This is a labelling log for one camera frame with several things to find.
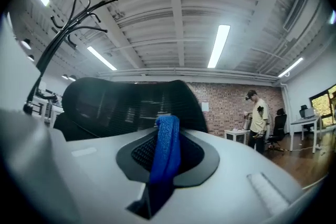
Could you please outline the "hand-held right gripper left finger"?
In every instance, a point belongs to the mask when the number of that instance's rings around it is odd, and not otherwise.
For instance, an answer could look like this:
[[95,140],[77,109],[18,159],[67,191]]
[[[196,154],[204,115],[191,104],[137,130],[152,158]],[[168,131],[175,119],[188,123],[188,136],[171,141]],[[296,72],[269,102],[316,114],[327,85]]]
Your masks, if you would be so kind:
[[21,112],[5,113],[5,170],[42,223],[148,223],[95,183],[59,130]]

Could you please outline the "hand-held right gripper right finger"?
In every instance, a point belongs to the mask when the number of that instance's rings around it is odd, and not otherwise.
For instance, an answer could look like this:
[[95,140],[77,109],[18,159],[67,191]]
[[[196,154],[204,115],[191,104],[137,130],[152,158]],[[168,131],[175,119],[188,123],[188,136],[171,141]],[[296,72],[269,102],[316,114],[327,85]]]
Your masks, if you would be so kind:
[[217,150],[219,166],[200,186],[175,190],[152,223],[264,223],[302,196],[289,173],[247,145],[186,132]]

